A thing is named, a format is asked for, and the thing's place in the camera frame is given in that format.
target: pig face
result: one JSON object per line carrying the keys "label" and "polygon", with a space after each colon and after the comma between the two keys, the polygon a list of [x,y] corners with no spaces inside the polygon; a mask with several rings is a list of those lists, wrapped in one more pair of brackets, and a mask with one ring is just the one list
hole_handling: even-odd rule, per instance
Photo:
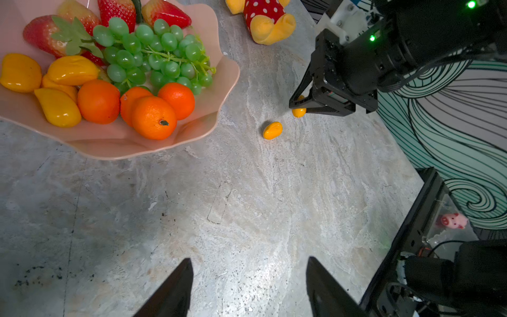
{"label": "pig face", "polygon": [[445,214],[442,216],[442,224],[452,229],[464,229],[468,218],[460,213]]}

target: stuffed toy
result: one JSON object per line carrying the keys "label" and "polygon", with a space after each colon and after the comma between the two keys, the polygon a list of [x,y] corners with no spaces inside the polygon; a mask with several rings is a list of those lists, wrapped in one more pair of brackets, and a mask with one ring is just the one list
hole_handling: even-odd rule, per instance
{"label": "stuffed toy", "polygon": [[296,19],[285,13],[290,0],[226,0],[232,14],[243,13],[246,27],[258,44],[271,45],[288,38]]}

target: table surface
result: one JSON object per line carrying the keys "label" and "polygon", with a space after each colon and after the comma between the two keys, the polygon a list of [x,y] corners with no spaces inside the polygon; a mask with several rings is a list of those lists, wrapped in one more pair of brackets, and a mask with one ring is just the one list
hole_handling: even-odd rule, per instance
{"label": "table surface", "polygon": [[[205,2],[241,67],[208,137],[97,161],[0,123],[0,315],[129,316],[185,257],[189,316],[309,316],[309,256],[361,298],[422,180],[376,113],[292,116],[314,47],[299,1],[272,46]],[[268,121],[283,124],[275,140]]]}

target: tangerine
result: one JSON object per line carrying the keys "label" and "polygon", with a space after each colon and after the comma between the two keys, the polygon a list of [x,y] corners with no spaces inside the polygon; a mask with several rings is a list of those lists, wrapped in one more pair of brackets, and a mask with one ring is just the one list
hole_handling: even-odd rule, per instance
{"label": "tangerine", "polygon": [[194,94],[190,88],[182,84],[165,84],[164,87],[160,88],[158,96],[174,109],[177,120],[183,120],[194,111]]}
{"label": "tangerine", "polygon": [[120,114],[123,121],[129,126],[132,126],[132,107],[135,101],[141,97],[153,96],[153,94],[146,89],[140,87],[132,87],[120,98]]}
{"label": "tangerine", "polygon": [[176,129],[176,113],[162,98],[141,97],[132,107],[132,126],[145,138],[163,140]]}
{"label": "tangerine", "polygon": [[120,113],[120,91],[103,80],[90,80],[78,92],[78,108],[87,121],[111,123]]}

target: fruit bowl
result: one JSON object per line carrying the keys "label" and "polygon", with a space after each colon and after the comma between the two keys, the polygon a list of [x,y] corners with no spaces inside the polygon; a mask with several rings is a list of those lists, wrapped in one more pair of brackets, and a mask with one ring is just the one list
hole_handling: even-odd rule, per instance
{"label": "fruit bowl", "polygon": [[[98,14],[97,1],[78,0]],[[141,0],[144,5],[148,0]],[[45,135],[73,147],[77,152],[100,160],[116,160],[165,150],[210,134],[218,123],[218,113],[239,78],[239,66],[222,54],[219,45],[219,26],[213,9],[204,4],[184,6],[169,1],[192,19],[192,27],[184,34],[201,36],[212,67],[216,67],[213,84],[195,98],[195,110],[178,121],[176,130],[167,139],[148,140],[118,117],[113,123],[101,125],[82,120],[72,128],[51,125],[33,93],[17,93],[0,86],[0,118]],[[61,0],[14,0],[3,4],[0,25],[0,58],[8,53],[21,53],[35,59],[45,74],[54,57],[30,46],[23,40],[25,25],[33,18],[55,14]]]}

